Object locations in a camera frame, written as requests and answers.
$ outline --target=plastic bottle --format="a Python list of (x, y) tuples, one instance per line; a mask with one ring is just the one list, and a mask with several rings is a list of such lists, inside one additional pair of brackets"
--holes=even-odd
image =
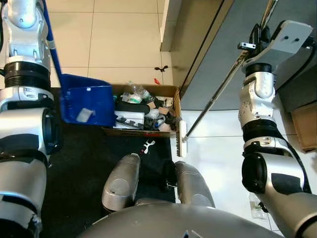
[(142, 98), (141, 98), (141, 96), (139, 94), (136, 94), (136, 93), (130, 94), (128, 102), (129, 103), (135, 103), (135, 104), (141, 103), (142, 102)]
[(159, 116), (159, 110), (156, 108), (153, 108), (150, 110), (150, 112), (148, 114), (145, 115), (146, 118), (150, 118), (150, 119), (156, 119)]
[(259, 206), (261, 201), (258, 199), (258, 197), (254, 193), (250, 192), (249, 200), (252, 218), (266, 219), (267, 216), (265, 215), (265, 212), (262, 210), (262, 207)]
[(152, 97), (151, 94), (141, 85), (134, 84), (132, 82), (129, 82), (129, 85), (131, 86), (133, 92), (137, 95), (140, 95), (140, 97), (144, 99), (147, 103), (154, 101), (154, 97)]

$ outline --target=blue handle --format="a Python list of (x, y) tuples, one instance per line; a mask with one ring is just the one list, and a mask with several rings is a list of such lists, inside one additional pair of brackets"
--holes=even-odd
[[(43, 5), (44, 5), (44, 18), (46, 20), (46, 23), (47, 23), (48, 29), (49, 29), (48, 36), (47, 36), (46, 39), (47, 39), (47, 41), (54, 41), (52, 27), (51, 27), (51, 22), (50, 22), (50, 17), (49, 17), (49, 12), (48, 12), (48, 8), (47, 8), (45, 0), (43, 0)], [(56, 48), (50, 49), (50, 52), (51, 52), (51, 56), (52, 56), (52, 59), (53, 59), (53, 63), (54, 63), (54, 66), (55, 66), (55, 70), (56, 70), (59, 82), (60, 82), (60, 84), (62, 86), (62, 80), (61, 80), (62, 73), (61, 73), (61, 69), (60, 69), (60, 65), (59, 65), (59, 60), (58, 60), (58, 55), (57, 55)]]

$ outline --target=trash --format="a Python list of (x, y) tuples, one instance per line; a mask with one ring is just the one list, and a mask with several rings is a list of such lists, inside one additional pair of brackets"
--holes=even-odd
[(155, 144), (155, 140), (149, 142), (149, 140), (147, 140), (147, 142), (143, 145), (144, 146), (144, 150), (141, 150), (144, 154), (147, 154), (148, 151), (149, 151), (149, 147), (151, 145), (154, 145)]
[(129, 103), (141, 103), (142, 102), (142, 98), (140, 95), (134, 93), (134, 94), (130, 94), (129, 99), (128, 99)]
[(162, 125), (165, 122), (165, 116), (164, 115), (158, 116), (156, 121), (157, 122), (155, 123), (155, 127), (159, 127), (160, 125)]
[(116, 126), (113, 128), (120, 129), (144, 129), (144, 113), (120, 112), (115, 111)]
[(93, 111), (83, 108), (80, 113), (78, 114), (76, 121), (78, 122), (87, 122), (90, 116), (92, 115)]
[(160, 125), (159, 127), (160, 131), (164, 131), (164, 132), (171, 132), (171, 128), (169, 124), (163, 123), (162, 125)]
[(131, 86), (132, 91), (135, 94), (139, 95), (147, 103), (154, 101), (154, 97), (152, 97), (151, 94), (146, 89), (144, 89), (141, 85), (133, 84), (132, 82), (129, 82), (129, 85)]
[(148, 103), (148, 106), (150, 107), (150, 109), (156, 108), (155, 103), (154, 102), (150, 102)]
[[(173, 97), (151, 95), (143, 86), (132, 82), (129, 86), (131, 86), (131, 92), (118, 95), (115, 101), (117, 123), (113, 128), (176, 131)], [(143, 113), (142, 120), (136, 116), (137, 113)]]
[(121, 96), (121, 98), (122, 98), (121, 100), (123, 102), (128, 102), (129, 97), (130, 97), (130, 93), (123, 93), (122, 96)]
[(159, 110), (159, 113), (164, 114), (164, 115), (168, 114), (168, 112), (169, 112), (169, 108), (159, 107), (158, 110)]
[(159, 116), (159, 110), (154, 108), (151, 109), (148, 114), (145, 115), (146, 118), (156, 119)]
[(173, 98), (171, 98), (171, 97), (160, 97), (160, 96), (156, 96), (156, 98), (159, 99), (160, 101), (164, 102), (164, 104), (163, 104), (164, 107), (166, 107), (166, 108), (173, 107), (173, 101), (174, 101)]

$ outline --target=black floor mat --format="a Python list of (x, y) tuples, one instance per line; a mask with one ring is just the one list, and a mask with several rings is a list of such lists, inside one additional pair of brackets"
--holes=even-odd
[[(52, 155), (42, 208), (41, 238), (73, 238), (105, 215), (101, 195), (107, 177), (125, 155), (138, 152), (142, 137), (109, 137), (98, 126), (63, 123), (64, 147)], [(142, 157), (137, 199), (175, 201), (174, 190), (159, 188), (163, 164), (171, 160), (168, 138), (156, 138)]]

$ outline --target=black clip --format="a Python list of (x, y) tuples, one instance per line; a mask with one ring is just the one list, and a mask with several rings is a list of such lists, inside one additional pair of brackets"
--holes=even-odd
[(262, 210), (263, 210), (265, 213), (268, 213), (267, 208), (264, 206), (264, 204), (263, 204), (262, 202), (259, 203), (259, 206), (262, 208)]
[(168, 68), (168, 66), (165, 65), (163, 68), (155, 67), (154, 69), (155, 69), (155, 70), (160, 70), (161, 72), (165, 72), (165, 69), (167, 69), (167, 68)]

